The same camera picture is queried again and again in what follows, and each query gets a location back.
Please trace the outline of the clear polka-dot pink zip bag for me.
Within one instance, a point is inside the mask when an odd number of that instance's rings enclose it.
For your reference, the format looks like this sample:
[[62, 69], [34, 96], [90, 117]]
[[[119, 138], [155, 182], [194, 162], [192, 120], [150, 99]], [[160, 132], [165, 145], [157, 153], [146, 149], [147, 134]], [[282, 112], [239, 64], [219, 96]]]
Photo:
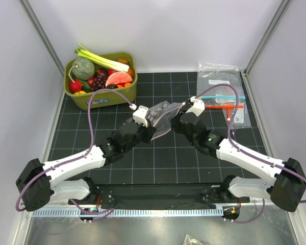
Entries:
[[171, 120], [176, 117], [184, 104], [185, 102], [169, 103], [168, 101], [163, 101], [149, 108], [147, 120], [149, 120], [152, 127], [156, 129], [152, 135], [151, 141], [171, 131]]

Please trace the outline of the green celery stalk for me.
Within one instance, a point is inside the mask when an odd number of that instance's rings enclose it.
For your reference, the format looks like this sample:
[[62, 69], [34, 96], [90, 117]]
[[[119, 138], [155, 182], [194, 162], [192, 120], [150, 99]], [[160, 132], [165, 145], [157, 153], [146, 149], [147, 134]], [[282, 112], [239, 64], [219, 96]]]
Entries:
[[92, 52], [90, 52], [89, 50], [87, 50], [85, 47], [83, 47], [80, 43], [79, 43], [79, 47], [74, 50], [74, 53], [77, 54], [80, 57], [89, 59], [90, 61], [101, 65], [105, 68], [108, 69], [112, 69], [115, 71], [120, 71], [120, 72], [128, 72], [130, 67], [127, 64], [123, 64], [117, 61], [113, 61], [107, 58], [104, 58], [102, 56], [96, 55]]

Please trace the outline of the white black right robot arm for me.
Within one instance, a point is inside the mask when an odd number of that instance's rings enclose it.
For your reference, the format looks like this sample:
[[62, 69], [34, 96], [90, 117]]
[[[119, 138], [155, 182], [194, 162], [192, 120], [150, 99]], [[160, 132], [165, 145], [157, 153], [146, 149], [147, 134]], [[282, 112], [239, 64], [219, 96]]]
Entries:
[[257, 176], [255, 179], [226, 177], [219, 190], [223, 201], [232, 202], [241, 197], [267, 199], [288, 212], [296, 211], [302, 203], [306, 178], [297, 160], [275, 159], [242, 146], [208, 130], [193, 112], [179, 113], [171, 119], [171, 127], [201, 154], [230, 162]]

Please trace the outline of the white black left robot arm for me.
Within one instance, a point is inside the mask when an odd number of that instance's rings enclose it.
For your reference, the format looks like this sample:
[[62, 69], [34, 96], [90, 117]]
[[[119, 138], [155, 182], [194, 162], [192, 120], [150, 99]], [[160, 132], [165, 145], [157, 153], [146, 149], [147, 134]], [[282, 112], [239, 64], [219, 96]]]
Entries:
[[151, 121], [138, 123], [134, 119], [125, 121], [119, 128], [98, 144], [80, 153], [55, 161], [30, 160], [16, 180], [19, 191], [15, 208], [18, 212], [31, 212], [48, 204], [53, 198], [64, 194], [68, 199], [82, 200], [86, 204], [96, 202], [98, 192], [84, 180], [84, 188], [75, 191], [69, 178], [82, 172], [101, 168], [117, 162], [141, 142], [149, 143], [156, 132]]

